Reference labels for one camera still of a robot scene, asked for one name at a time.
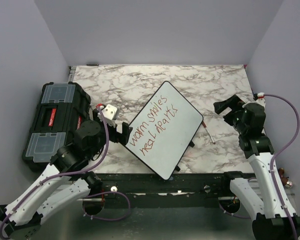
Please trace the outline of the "red capped whiteboard marker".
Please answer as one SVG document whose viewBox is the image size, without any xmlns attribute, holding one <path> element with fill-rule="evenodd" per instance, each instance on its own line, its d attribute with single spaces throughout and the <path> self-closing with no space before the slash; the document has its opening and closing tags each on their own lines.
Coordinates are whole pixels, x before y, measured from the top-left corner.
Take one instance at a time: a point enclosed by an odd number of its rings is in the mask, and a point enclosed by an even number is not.
<svg viewBox="0 0 300 240">
<path fill-rule="evenodd" d="M 212 134 L 210 133 L 210 131 L 209 131 L 209 129 L 208 129 L 208 127 L 207 127 L 207 125 L 206 125 L 206 123 L 205 123 L 204 121 L 202 121 L 202 125 L 203 125 L 204 129 L 206 130 L 206 132 L 207 132 L 209 138 L 211 139 L 212 144 L 215 145 L 215 144 L 216 144 L 216 141 L 214 140 Z"/>
</svg>

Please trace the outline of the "white whiteboard black frame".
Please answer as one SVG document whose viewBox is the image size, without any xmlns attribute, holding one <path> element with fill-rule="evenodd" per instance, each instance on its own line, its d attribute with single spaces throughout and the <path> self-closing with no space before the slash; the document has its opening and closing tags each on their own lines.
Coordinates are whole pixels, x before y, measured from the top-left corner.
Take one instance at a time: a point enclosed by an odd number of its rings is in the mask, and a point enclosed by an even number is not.
<svg viewBox="0 0 300 240">
<path fill-rule="evenodd" d="M 125 148 L 168 180 L 203 120 L 200 111 L 165 81 L 130 122 L 132 132 Z"/>
</svg>

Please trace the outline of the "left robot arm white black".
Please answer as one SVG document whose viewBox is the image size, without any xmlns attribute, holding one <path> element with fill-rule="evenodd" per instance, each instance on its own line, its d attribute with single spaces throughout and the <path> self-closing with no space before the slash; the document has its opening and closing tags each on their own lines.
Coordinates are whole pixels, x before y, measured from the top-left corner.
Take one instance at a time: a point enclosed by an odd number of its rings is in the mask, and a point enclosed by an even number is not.
<svg viewBox="0 0 300 240">
<path fill-rule="evenodd" d="M 123 122 L 118 132 L 105 115 L 105 109 L 94 109 L 93 119 L 80 125 L 72 142 L 57 150 L 35 182 L 10 204 L 0 205 L 0 239 L 28 240 L 68 204 L 108 194 L 93 170 L 105 159 L 109 143 L 125 146 L 133 128 Z"/>
</svg>

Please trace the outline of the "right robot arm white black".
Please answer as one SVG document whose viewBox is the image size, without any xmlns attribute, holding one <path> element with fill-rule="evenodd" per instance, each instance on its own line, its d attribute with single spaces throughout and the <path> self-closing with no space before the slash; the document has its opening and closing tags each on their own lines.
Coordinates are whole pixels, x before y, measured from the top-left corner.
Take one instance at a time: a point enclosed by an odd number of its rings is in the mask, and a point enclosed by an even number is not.
<svg viewBox="0 0 300 240">
<path fill-rule="evenodd" d="M 220 191 L 235 195 L 252 220 L 252 231 L 257 240 L 297 240 L 300 236 L 300 216 L 292 206 L 277 169 L 271 140 L 264 134 L 266 120 L 264 93 L 256 93 L 253 102 L 245 103 L 237 95 L 213 104 L 216 114 L 230 112 L 224 121 L 239 134 L 238 142 L 253 169 L 260 195 L 251 188 L 240 172 L 226 172 Z"/>
</svg>

